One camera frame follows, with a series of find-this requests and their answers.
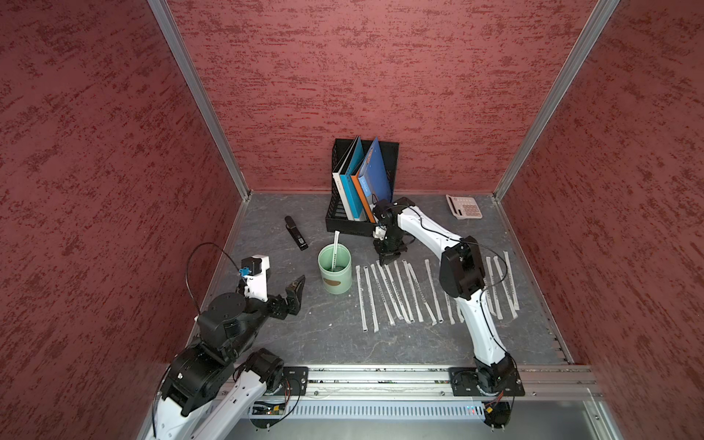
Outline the sixteenth straw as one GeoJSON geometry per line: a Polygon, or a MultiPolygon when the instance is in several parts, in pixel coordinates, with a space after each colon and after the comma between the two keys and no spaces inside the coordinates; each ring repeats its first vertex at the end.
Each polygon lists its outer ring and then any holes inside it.
{"type": "Polygon", "coordinates": [[[396,314],[397,318],[403,322],[402,313],[401,313],[399,306],[396,302],[395,295],[392,293],[392,288],[389,284],[388,278],[386,277],[385,270],[378,261],[377,261],[377,266],[379,268],[379,272],[381,273],[381,278],[382,278],[383,284],[384,284],[384,286],[387,290],[387,293],[390,297],[390,301],[392,302],[392,308],[394,309],[394,313],[396,314]]]}

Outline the green cup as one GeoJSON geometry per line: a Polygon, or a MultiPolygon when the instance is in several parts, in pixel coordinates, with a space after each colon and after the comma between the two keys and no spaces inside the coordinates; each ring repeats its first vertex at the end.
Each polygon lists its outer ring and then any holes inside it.
{"type": "Polygon", "coordinates": [[[349,249],[339,244],[337,270],[330,271],[333,244],[324,247],[318,254],[317,264],[324,284],[324,289],[333,295],[347,293],[352,285],[352,258],[349,249]]]}

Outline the thirteenth straw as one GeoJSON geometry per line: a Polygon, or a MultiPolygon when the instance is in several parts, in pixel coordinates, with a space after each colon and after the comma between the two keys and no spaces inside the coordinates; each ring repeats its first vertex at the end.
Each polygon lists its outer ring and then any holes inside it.
{"type": "Polygon", "coordinates": [[[378,289],[379,289],[379,292],[381,293],[381,300],[382,300],[382,303],[383,303],[383,307],[384,307],[384,309],[385,309],[385,312],[386,312],[386,314],[387,314],[387,316],[388,316],[388,319],[389,319],[389,321],[390,321],[390,326],[396,326],[396,322],[395,322],[395,320],[394,320],[394,318],[393,318],[393,316],[392,316],[392,312],[391,312],[391,310],[390,310],[390,307],[389,307],[389,304],[388,304],[388,302],[387,302],[386,296],[384,295],[384,290],[383,290],[383,288],[381,287],[381,281],[380,281],[380,277],[379,277],[378,271],[377,271],[376,266],[375,266],[374,264],[371,265],[371,270],[372,270],[372,274],[373,274],[374,280],[375,280],[375,282],[376,282],[376,284],[377,284],[377,287],[378,287],[378,289]]]}

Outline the seventeenth straw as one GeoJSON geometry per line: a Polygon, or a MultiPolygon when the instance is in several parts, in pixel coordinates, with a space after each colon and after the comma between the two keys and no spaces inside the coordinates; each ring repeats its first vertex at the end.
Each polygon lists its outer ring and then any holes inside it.
{"type": "Polygon", "coordinates": [[[335,236],[334,236],[331,269],[330,269],[330,271],[332,271],[332,272],[335,272],[337,270],[337,254],[338,254],[338,246],[339,246],[339,236],[340,236],[340,231],[336,230],[335,236]]]}

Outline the fourteenth straw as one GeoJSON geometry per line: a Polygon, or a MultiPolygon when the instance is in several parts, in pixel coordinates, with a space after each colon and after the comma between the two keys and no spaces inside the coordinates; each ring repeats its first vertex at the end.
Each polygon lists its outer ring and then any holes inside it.
{"type": "Polygon", "coordinates": [[[374,294],[371,286],[371,280],[370,280],[370,269],[369,267],[364,267],[364,273],[365,273],[365,280],[368,288],[368,299],[370,300],[370,309],[371,309],[371,315],[372,315],[372,323],[373,323],[373,333],[378,333],[379,332],[379,322],[378,322],[378,317],[376,313],[376,306],[375,306],[375,300],[374,300],[374,294]]]}

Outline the fifteenth straw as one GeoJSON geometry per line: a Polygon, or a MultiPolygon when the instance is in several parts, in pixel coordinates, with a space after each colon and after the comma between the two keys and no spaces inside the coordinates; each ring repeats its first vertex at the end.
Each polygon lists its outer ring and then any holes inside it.
{"type": "Polygon", "coordinates": [[[356,266],[357,297],[359,297],[359,313],[360,313],[362,331],[363,331],[363,333],[367,333],[369,331],[369,328],[367,325],[367,319],[366,319],[366,313],[365,313],[360,269],[361,269],[361,267],[359,265],[357,265],[356,266]]]}

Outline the eleventh straw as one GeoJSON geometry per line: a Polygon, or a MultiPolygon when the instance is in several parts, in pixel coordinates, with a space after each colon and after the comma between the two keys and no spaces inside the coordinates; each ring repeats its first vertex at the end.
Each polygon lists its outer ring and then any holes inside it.
{"type": "Polygon", "coordinates": [[[497,291],[496,291],[496,283],[495,283],[495,280],[494,280],[493,265],[492,265],[492,261],[491,261],[491,258],[490,258],[490,257],[487,257],[487,258],[486,258],[486,268],[487,268],[488,274],[491,275],[491,278],[493,278],[493,286],[492,286],[492,289],[491,289],[491,293],[492,293],[492,298],[493,298],[493,302],[494,302],[494,309],[495,309],[495,312],[496,312],[496,315],[497,315],[497,316],[495,316],[495,317],[497,317],[499,320],[502,320],[502,319],[503,319],[503,315],[502,315],[501,305],[500,305],[499,299],[498,299],[498,294],[497,294],[497,291]]]}

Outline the twelfth straw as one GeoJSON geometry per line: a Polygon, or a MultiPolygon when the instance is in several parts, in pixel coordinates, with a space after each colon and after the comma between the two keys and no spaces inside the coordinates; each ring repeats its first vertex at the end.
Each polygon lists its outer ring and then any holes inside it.
{"type": "Polygon", "coordinates": [[[517,289],[515,285],[515,280],[513,278],[513,269],[511,266],[511,260],[510,260],[510,255],[508,251],[503,252],[504,260],[506,263],[506,268],[507,268],[507,281],[509,282],[509,288],[510,288],[510,293],[511,293],[511,299],[513,300],[513,307],[515,311],[520,311],[520,304],[518,301],[518,295],[517,295],[517,289]]]}

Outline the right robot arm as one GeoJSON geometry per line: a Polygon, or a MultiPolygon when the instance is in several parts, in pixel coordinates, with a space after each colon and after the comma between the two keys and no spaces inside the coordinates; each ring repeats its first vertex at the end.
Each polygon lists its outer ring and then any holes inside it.
{"type": "Polygon", "coordinates": [[[439,283],[459,307],[473,344],[478,390],[486,396],[518,392],[517,364],[499,337],[489,310],[480,243],[452,233],[410,199],[381,200],[372,210],[379,262],[393,262],[407,251],[403,238],[413,236],[439,260],[439,283]]]}

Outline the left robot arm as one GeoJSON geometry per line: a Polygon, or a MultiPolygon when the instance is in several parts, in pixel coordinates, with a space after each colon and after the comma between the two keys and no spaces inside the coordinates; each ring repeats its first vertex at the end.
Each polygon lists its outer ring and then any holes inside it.
{"type": "Polygon", "coordinates": [[[148,439],[224,439],[267,395],[282,394],[282,418],[306,394],[307,368],[287,368],[266,348],[243,357],[260,328],[301,310],[305,278],[260,300],[245,287],[224,293],[198,319],[201,335],[167,368],[150,410],[148,439]]]}

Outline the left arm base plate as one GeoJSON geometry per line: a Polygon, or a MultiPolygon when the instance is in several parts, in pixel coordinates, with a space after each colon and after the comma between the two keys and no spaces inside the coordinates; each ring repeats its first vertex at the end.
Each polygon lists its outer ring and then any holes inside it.
{"type": "Polygon", "coordinates": [[[282,369],[282,381],[273,392],[273,396],[284,396],[291,386],[290,394],[294,398],[305,396],[307,391],[310,369],[304,366],[284,366],[282,369]]]}

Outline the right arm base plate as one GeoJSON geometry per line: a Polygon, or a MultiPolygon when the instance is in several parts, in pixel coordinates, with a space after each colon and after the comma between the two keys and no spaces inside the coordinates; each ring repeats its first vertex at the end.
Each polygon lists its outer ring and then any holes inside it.
{"type": "Polygon", "coordinates": [[[450,368],[449,383],[455,397],[524,397],[523,382],[515,368],[496,372],[491,368],[450,368]]]}

